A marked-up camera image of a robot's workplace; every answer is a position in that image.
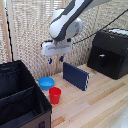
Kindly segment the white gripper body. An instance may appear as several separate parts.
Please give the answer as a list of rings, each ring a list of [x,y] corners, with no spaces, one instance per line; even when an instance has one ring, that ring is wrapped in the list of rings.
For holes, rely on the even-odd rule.
[[[69,53],[72,50],[72,40],[66,39],[60,42],[48,40],[41,44],[42,54],[44,56],[52,56],[58,54]]]

